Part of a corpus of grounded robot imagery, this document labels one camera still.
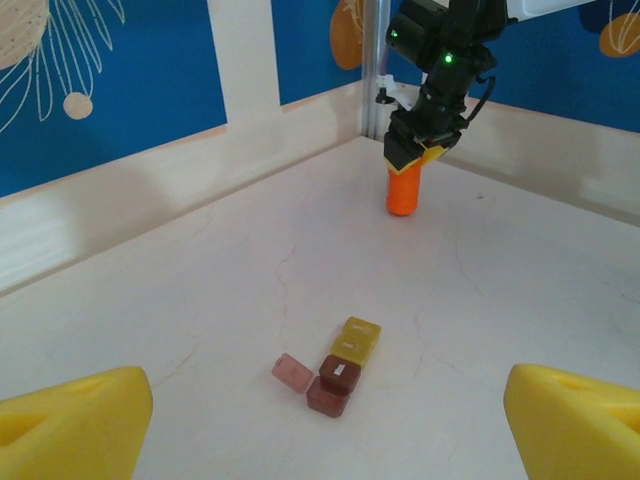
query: brown cube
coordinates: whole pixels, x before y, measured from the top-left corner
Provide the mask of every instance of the brown cube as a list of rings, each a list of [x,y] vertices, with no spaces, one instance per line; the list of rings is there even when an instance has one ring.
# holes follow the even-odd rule
[[[338,418],[344,412],[349,396],[348,391],[336,388],[316,377],[307,390],[307,405],[328,417]]]
[[[335,355],[329,355],[320,367],[320,378],[351,393],[360,379],[361,371],[360,365]]]

